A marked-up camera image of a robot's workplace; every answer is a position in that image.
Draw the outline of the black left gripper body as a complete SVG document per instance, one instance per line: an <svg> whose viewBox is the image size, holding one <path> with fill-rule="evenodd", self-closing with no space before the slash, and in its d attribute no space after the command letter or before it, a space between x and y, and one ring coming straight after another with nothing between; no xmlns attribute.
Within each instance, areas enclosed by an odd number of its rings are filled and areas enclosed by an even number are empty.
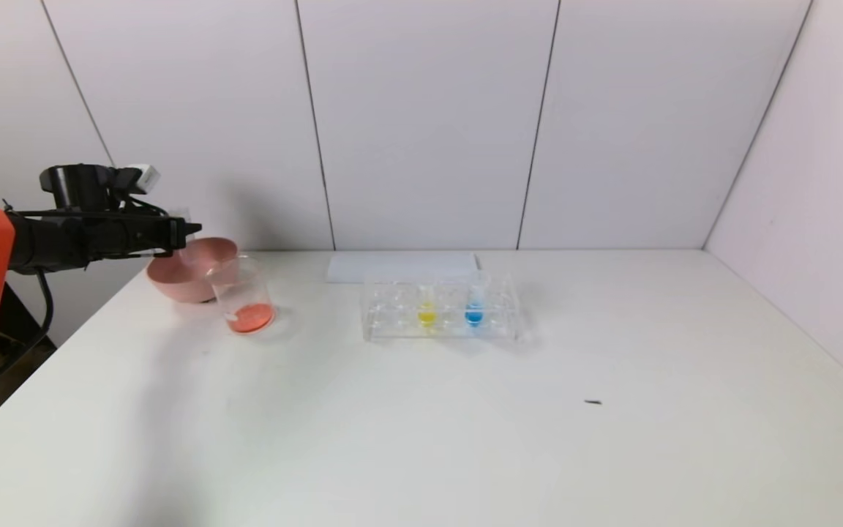
<svg viewBox="0 0 843 527"><path fill-rule="evenodd" d="M184 249L185 222L175 217L132 217L121 221L121 238L115 250L125 255L168 258Z"/></svg>

